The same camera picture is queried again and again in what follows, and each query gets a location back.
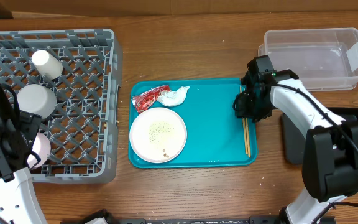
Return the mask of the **white cup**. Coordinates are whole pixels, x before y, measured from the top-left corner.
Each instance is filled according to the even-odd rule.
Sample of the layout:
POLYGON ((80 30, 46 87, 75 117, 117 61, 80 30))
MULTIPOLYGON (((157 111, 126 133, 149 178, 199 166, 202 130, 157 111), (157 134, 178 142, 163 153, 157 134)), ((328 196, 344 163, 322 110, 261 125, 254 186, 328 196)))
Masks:
POLYGON ((31 59, 41 76, 50 80, 58 78, 63 72, 63 65, 60 61, 46 50, 37 50, 31 59))

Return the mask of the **pink shallow bowl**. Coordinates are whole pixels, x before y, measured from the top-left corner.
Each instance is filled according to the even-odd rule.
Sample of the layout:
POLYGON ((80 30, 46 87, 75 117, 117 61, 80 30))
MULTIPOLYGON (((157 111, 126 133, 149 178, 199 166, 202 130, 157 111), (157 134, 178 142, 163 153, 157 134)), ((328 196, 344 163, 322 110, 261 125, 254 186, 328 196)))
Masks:
POLYGON ((30 169, 36 169, 42 165, 44 165, 48 159, 48 155, 51 151, 51 143, 43 133, 37 133, 32 151, 36 153, 40 157, 40 162, 37 162, 37 158, 31 154, 27 158, 27 163, 30 169))

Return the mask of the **grey white bowl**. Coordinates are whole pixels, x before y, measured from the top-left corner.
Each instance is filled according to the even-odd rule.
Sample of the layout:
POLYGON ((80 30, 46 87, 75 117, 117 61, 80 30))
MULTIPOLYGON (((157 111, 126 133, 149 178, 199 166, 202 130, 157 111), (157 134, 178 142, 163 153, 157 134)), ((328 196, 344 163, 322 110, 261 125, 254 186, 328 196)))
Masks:
POLYGON ((23 87, 17 94, 19 108, 22 111, 48 118, 57 104, 54 92, 44 86, 31 84, 23 87))

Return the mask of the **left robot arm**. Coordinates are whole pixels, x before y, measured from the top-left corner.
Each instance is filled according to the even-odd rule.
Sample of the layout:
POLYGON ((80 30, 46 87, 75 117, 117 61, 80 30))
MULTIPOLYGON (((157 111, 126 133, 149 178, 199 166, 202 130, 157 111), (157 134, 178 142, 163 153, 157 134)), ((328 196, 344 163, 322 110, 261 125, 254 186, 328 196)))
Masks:
POLYGON ((32 150, 42 117, 21 111, 18 102, 11 103, 0 84, 0 223, 46 223, 34 191, 27 159, 32 150))

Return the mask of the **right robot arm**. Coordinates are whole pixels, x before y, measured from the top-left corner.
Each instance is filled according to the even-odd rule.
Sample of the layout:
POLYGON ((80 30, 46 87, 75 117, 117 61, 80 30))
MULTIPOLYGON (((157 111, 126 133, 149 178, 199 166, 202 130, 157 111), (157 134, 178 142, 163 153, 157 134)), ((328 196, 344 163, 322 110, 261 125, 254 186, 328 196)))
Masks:
POLYGON ((279 109, 305 139, 304 189, 277 216, 251 223, 334 223, 326 213, 338 205, 358 207, 358 108, 341 108, 346 120, 323 106, 291 70, 274 69, 268 55, 253 58, 233 102, 236 117, 256 123, 279 109))

